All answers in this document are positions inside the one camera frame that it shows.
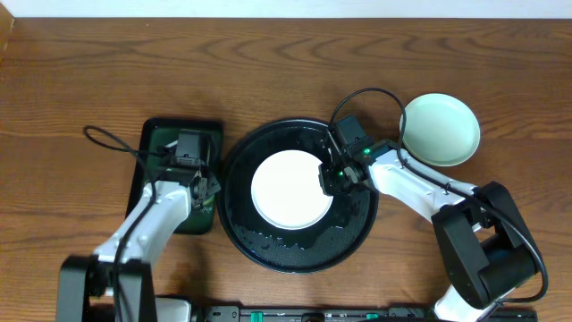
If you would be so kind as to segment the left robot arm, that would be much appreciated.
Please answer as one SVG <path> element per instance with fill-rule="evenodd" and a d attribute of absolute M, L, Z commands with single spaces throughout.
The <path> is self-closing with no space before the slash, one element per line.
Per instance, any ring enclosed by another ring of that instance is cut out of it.
<path fill-rule="evenodd" d="M 161 166 L 122 225 L 88 256 L 60 268 L 59 321 L 189 321 L 190 301 L 158 296 L 152 271 L 191 213 L 220 190 L 206 166 Z"/>

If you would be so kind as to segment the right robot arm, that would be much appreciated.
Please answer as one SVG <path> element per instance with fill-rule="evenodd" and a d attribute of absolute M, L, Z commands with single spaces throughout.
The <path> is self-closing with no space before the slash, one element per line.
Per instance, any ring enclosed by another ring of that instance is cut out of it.
<path fill-rule="evenodd" d="M 534 275 L 545 275 L 540 252 L 516 203 L 497 182 L 453 180 L 419 163 L 404 148 L 362 138 L 333 147 L 319 166 L 327 195 L 368 188 L 391 196 L 433 226 L 450 287 L 434 306 L 448 321 L 482 321 Z"/>

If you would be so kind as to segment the white plate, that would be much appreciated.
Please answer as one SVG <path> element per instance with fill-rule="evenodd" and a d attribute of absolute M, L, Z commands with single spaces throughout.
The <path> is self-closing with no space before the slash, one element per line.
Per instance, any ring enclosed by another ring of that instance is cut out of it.
<path fill-rule="evenodd" d="M 318 157 L 301 150 L 284 150 L 266 158 L 251 182 L 258 214 L 268 224 L 290 231 L 318 223 L 333 203 L 321 188 L 320 164 Z"/>

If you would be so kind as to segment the mint plate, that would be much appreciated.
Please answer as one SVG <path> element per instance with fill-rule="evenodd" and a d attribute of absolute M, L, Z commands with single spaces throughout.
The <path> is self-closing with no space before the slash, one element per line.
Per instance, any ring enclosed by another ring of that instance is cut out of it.
<path fill-rule="evenodd" d="M 456 97 L 429 93 L 416 97 L 400 119 L 410 155 L 428 165 L 454 166 L 477 151 L 481 131 L 473 111 Z"/>

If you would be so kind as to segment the green sponge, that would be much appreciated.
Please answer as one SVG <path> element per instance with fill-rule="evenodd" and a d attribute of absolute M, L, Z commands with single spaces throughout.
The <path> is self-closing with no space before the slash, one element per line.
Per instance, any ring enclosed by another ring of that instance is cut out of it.
<path fill-rule="evenodd" d="M 211 220 L 215 213 L 215 197 L 206 199 L 200 208 L 197 208 L 197 216 L 202 220 Z"/>

